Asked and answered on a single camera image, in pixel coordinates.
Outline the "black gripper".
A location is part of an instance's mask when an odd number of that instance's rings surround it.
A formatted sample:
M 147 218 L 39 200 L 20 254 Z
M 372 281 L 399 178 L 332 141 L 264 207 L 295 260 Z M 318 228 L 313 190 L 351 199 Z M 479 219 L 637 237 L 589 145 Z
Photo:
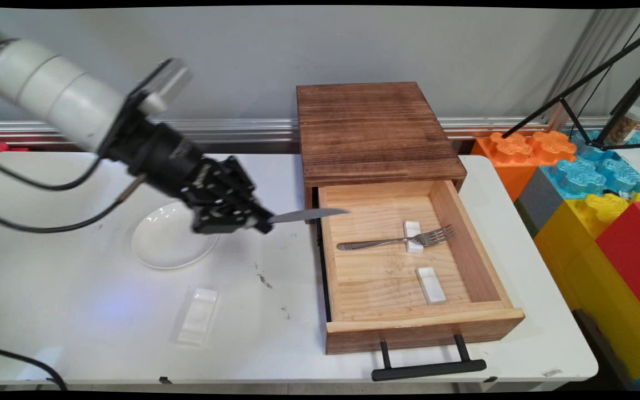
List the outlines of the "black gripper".
M 195 233 L 271 231 L 274 214 L 256 198 L 256 185 L 238 159 L 208 158 L 197 144 L 166 124 L 144 121 L 127 129 L 126 164 L 130 174 L 145 175 L 147 184 L 191 207 Z

